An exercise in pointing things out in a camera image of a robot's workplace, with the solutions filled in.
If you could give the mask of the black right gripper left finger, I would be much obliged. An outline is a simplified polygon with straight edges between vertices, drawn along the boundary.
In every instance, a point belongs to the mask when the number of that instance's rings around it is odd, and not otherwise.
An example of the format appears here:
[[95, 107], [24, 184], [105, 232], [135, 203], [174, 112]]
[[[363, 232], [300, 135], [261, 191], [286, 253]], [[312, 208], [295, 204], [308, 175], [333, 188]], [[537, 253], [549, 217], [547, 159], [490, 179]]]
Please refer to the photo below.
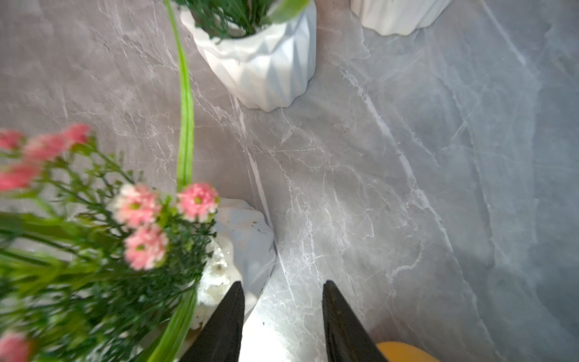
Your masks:
[[180, 361], [238, 362], [244, 313], [244, 290], [242, 283], [237, 281], [229, 288], [207, 325]]

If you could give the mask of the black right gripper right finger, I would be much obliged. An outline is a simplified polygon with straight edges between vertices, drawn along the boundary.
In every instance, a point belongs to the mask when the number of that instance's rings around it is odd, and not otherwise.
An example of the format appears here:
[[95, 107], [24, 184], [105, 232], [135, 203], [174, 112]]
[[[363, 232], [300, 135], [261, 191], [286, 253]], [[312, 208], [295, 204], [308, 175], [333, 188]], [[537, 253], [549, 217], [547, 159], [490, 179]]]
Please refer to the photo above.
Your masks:
[[336, 284], [324, 283], [322, 311], [330, 362], [386, 362]]

